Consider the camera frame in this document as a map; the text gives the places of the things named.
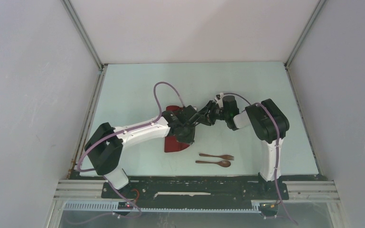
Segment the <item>red cloth napkin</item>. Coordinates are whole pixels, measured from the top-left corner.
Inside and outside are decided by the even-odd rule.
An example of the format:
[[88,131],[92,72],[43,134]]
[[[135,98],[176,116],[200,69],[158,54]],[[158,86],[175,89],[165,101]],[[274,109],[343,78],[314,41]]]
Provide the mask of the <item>red cloth napkin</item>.
[[[166,111],[179,111],[182,107],[177,105],[169,105],[166,107]],[[190,145],[182,142],[178,142],[175,136],[167,136],[164,139],[164,152],[172,153],[172,152],[180,152],[187,149]]]

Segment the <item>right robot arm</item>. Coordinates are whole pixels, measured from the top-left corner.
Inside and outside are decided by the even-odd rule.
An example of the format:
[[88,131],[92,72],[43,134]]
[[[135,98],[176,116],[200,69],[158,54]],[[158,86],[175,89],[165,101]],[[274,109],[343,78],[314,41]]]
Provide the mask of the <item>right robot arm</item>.
[[214,125],[217,120],[221,120],[233,131],[248,126],[253,128],[255,135],[264,144],[259,172],[264,181],[258,184],[257,191],[262,198],[271,198],[277,191],[272,181],[277,181],[281,176],[281,148],[290,128],[288,118],[275,102],[266,99],[252,104],[239,94],[220,93],[199,114],[200,123],[204,125]]

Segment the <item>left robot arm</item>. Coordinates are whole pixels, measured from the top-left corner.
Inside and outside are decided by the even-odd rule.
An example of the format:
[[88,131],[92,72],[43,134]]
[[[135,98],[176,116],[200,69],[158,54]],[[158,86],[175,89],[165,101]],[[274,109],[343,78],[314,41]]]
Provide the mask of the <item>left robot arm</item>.
[[112,127],[109,123],[103,123],[85,145],[77,168],[79,172],[85,172],[81,165],[88,157],[93,166],[90,170],[104,177],[118,197],[125,198],[131,192],[131,184],[120,165],[122,151],[168,136],[175,137],[179,143],[191,145],[194,143],[196,122],[200,118],[199,112],[189,105],[176,111],[163,111],[152,120],[129,127]]

